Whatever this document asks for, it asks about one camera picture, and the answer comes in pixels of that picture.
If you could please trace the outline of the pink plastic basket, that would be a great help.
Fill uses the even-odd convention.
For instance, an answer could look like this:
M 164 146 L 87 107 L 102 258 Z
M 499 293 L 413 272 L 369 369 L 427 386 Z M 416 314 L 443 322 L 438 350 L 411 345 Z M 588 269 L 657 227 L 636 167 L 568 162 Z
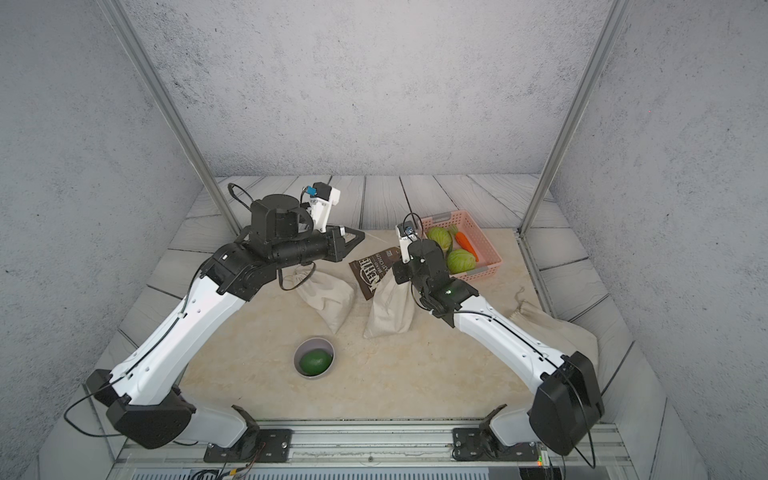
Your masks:
M 494 275 L 503 263 L 502 258 L 468 211 L 455 210 L 424 217 L 422 219 L 423 235 L 427 237 L 427 232 L 432 227 L 444 227 L 448 229 L 453 225 L 457 226 L 458 229 L 469 238 L 479 256 L 479 260 L 477 261 L 475 269 L 472 271 L 455 275 L 449 273 L 465 281 L 479 280 Z M 462 248 L 453 238 L 452 250 L 454 249 Z

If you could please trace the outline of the beige drawstring soil bag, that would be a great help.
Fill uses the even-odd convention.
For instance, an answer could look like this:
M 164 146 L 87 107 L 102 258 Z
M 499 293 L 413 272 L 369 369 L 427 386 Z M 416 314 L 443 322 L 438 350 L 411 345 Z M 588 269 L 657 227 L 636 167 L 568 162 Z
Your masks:
M 363 337 L 373 339 L 404 334 L 410 330 L 416 304 L 408 282 L 398 284 L 390 269 L 379 282 Z

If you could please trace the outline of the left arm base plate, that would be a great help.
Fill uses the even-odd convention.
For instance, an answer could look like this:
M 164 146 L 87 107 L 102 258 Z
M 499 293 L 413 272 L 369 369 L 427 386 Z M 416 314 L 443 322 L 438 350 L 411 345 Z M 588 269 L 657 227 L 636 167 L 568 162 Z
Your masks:
M 205 463 L 285 463 L 294 431 L 291 429 L 250 429 L 231 447 L 210 444 Z

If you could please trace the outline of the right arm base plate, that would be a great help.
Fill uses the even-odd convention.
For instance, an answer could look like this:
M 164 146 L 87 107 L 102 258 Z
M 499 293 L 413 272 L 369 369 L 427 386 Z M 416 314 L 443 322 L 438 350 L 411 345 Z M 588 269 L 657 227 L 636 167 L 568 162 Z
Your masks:
M 535 443 L 504 446 L 489 428 L 460 427 L 452 430 L 451 457 L 460 462 L 534 462 L 540 461 Z

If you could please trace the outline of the small beige cloth bag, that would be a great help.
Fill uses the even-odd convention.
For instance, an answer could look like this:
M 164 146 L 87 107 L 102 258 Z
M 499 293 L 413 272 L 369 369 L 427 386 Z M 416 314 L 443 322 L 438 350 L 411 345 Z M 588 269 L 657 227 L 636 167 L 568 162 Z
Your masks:
M 351 313 L 355 290 L 341 278 L 321 272 L 315 264 L 301 266 L 282 277 L 282 288 L 295 291 L 336 334 Z

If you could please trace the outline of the brown Kettle chips bag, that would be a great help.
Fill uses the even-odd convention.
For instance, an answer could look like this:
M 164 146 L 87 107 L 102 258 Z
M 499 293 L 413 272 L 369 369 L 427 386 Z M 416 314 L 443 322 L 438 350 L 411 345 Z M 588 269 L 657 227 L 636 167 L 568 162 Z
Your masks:
M 349 263 L 365 300 L 371 300 L 392 266 L 401 260 L 399 247 L 390 247 Z

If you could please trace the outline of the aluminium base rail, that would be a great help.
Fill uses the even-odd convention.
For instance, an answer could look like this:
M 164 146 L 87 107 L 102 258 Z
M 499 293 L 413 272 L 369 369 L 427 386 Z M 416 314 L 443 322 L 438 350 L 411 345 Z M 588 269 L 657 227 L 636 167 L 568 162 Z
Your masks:
M 460 420 L 369 420 L 369 421 L 263 421 L 260 429 L 294 431 L 288 461 L 258 463 L 277 467 L 447 467 L 456 465 L 451 457 L 452 430 L 480 427 L 479 419 Z M 535 443 L 545 466 L 609 469 L 634 467 L 613 424 L 599 423 L 568 455 L 560 455 L 541 442 Z M 534 462 L 489 462 L 482 465 L 530 466 Z

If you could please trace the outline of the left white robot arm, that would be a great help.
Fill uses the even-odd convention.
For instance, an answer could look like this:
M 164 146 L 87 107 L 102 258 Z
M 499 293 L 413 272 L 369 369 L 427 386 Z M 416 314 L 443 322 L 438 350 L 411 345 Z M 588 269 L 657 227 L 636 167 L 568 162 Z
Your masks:
M 242 408 L 219 410 L 186 398 L 177 380 L 215 331 L 283 269 L 316 261 L 340 262 L 365 238 L 328 222 L 340 200 L 322 182 L 305 188 L 307 201 L 271 194 L 250 205 L 251 223 L 202 262 L 187 294 L 128 358 L 98 369 L 88 389 L 107 409 L 113 428 L 146 449 L 175 441 L 245 449 L 259 435 Z

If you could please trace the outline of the green cabbage front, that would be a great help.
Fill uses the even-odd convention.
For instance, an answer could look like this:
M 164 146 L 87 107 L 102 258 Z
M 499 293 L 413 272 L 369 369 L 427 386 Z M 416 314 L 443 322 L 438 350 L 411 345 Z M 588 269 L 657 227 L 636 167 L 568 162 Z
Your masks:
M 453 275 L 475 269 L 477 259 L 473 253 L 465 249 L 454 249 L 445 258 L 446 266 Z

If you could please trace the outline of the right aluminium frame post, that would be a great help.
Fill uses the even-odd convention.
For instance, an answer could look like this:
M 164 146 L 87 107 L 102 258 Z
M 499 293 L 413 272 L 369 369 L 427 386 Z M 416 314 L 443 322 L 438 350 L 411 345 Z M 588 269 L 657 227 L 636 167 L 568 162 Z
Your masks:
M 533 227 L 546 193 L 556 178 L 565 158 L 567 148 L 589 103 L 591 94 L 605 68 L 631 4 L 632 2 L 629 0 L 615 0 L 610 6 L 608 16 L 581 76 L 565 120 L 544 164 L 531 201 L 523 216 L 518 230 L 520 238 L 525 238 L 528 231 Z

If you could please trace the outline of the aluminium frame post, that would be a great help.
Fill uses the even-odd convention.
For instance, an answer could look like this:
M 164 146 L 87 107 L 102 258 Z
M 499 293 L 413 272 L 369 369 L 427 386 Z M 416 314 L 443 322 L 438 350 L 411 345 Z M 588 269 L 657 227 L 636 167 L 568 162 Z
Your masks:
M 615 0 L 610 6 L 608 16 L 581 76 L 565 120 L 544 164 L 531 201 L 523 216 L 518 230 L 520 238 L 525 238 L 528 231 L 533 227 L 546 193 L 556 178 L 565 158 L 567 148 L 589 103 L 591 94 L 605 68 L 631 4 L 632 2 L 629 0 Z
M 120 1 L 99 0 L 97 2 L 106 17 L 117 39 L 125 50 L 142 82 L 149 90 L 156 106 L 181 146 L 187 160 L 201 181 L 206 192 L 210 195 L 214 206 L 223 215 L 229 229 L 234 235 L 241 231 L 241 225 L 228 205 L 221 192 L 212 170 L 205 161 L 199 147 L 194 141 L 187 125 L 174 104 L 168 89 L 164 85 L 156 67 L 151 61 L 145 47 L 136 33 L 128 14 Z

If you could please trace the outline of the green cabbage back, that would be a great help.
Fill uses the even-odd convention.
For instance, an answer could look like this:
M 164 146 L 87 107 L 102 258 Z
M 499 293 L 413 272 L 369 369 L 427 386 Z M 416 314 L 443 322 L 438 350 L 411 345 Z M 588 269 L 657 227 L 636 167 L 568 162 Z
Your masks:
M 430 228 L 427 232 L 427 238 L 436 242 L 444 254 L 447 254 L 453 248 L 453 236 L 444 227 Z

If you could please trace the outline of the beige cloth bag right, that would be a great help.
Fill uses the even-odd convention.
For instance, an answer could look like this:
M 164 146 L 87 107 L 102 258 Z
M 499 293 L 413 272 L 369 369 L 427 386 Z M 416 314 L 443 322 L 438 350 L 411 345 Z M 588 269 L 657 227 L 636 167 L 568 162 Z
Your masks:
M 517 305 L 508 318 L 515 325 L 548 347 L 566 355 L 581 352 L 594 367 L 599 366 L 598 341 L 594 334 L 548 315 L 528 301 L 524 287 L 516 292 L 514 299 Z

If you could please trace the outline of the green avocado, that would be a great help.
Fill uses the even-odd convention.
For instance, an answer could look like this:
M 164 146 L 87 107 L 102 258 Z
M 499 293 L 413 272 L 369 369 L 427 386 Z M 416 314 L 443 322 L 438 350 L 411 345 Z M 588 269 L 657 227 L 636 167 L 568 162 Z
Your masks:
M 326 350 L 314 349 L 305 353 L 299 360 L 300 372 L 308 377 L 325 373 L 332 365 L 334 356 Z

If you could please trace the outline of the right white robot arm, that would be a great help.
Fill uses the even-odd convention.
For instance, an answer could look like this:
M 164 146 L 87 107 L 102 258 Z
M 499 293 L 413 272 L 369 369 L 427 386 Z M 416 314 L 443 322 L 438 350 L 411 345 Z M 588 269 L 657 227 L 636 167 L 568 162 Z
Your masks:
M 402 237 L 400 249 L 402 260 L 392 267 L 395 281 L 410 283 L 418 305 L 487 348 L 533 394 L 527 408 L 503 405 L 486 417 L 491 443 L 511 447 L 538 440 L 566 456 L 591 437 L 605 408 L 588 356 L 566 354 L 504 317 L 477 289 L 449 274 L 437 242 Z

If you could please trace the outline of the left aluminium frame post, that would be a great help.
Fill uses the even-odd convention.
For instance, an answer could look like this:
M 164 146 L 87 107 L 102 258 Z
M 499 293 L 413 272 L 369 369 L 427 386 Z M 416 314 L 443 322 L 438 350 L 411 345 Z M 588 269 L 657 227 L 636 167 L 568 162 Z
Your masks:
M 205 161 L 199 147 L 194 141 L 187 125 L 174 104 L 168 89 L 164 85 L 156 67 L 151 61 L 145 47 L 136 33 L 128 14 L 120 1 L 99 0 L 97 2 L 106 17 L 117 39 L 125 50 L 142 82 L 149 90 L 156 106 L 181 146 L 187 160 L 201 181 L 206 192 L 210 195 L 214 206 L 223 215 L 229 229 L 234 235 L 241 231 L 241 225 L 228 205 L 221 192 L 212 170 Z

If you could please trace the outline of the orange carrot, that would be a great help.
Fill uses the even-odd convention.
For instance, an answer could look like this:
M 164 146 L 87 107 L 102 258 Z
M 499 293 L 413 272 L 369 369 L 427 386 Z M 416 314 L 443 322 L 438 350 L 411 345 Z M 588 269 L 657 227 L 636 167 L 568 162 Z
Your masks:
M 469 238 L 461 232 L 457 226 L 453 225 L 448 228 L 448 231 L 451 233 L 451 235 L 454 238 L 454 241 L 467 252 L 471 253 L 475 259 L 475 261 L 479 260 L 479 256 L 477 252 L 475 251 L 474 247 L 472 246 Z

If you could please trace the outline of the grey bowl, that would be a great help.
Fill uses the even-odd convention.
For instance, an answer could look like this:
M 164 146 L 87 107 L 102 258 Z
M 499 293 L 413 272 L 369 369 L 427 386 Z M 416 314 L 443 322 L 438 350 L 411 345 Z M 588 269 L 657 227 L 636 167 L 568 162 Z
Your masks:
M 300 358 L 305 353 L 307 353 L 308 351 L 314 350 L 314 349 L 326 350 L 326 351 L 328 351 L 329 353 L 331 353 L 334 356 L 334 359 L 333 359 L 333 363 L 332 363 L 331 367 L 325 373 L 323 373 L 321 375 L 318 375 L 318 376 L 314 376 L 314 377 L 308 377 L 308 376 L 303 375 L 300 372 L 300 370 L 299 370 L 299 360 L 300 360 Z M 327 340 L 326 338 L 323 338 L 323 337 L 309 338 L 309 339 L 305 340 L 303 343 L 301 343 L 297 347 L 297 349 L 296 349 L 296 351 L 294 353 L 294 357 L 293 357 L 294 368 L 295 368 L 296 372 L 300 376 L 302 376 L 303 378 L 308 378 L 308 379 L 320 378 L 323 375 L 326 375 L 326 374 L 328 374 L 330 372 L 330 370 L 331 370 L 331 368 L 332 368 L 332 366 L 334 364 L 335 357 L 336 357 L 335 348 L 334 348 L 333 344 L 329 340 Z

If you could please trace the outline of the green cabbage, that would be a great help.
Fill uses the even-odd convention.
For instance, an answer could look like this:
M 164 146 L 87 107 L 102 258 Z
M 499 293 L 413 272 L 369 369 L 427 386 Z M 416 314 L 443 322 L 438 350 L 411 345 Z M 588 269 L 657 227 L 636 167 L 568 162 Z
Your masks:
M 475 269 L 477 259 L 473 253 L 465 249 L 454 249 L 445 258 L 446 266 L 453 275 Z
M 444 254 L 447 254 L 453 248 L 453 236 L 444 227 L 430 228 L 427 232 L 427 238 L 436 242 Z

